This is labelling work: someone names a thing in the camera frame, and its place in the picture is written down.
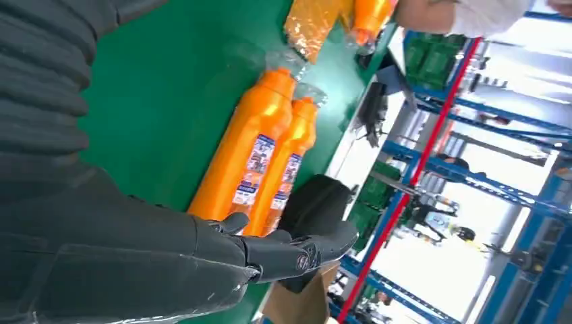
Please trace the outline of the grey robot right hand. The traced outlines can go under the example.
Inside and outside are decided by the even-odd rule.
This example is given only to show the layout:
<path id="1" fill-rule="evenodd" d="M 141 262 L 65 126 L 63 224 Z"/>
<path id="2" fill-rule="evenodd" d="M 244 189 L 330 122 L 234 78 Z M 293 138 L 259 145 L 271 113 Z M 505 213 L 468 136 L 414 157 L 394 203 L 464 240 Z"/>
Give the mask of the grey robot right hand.
<path id="1" fill-rule="evenodd" d="M 1 322 L 176 323 L 336 261 L 357 237 L 344 221 L 294 240 L 221 228 L 126 196 L 96 169 L 2 178 Z"/>

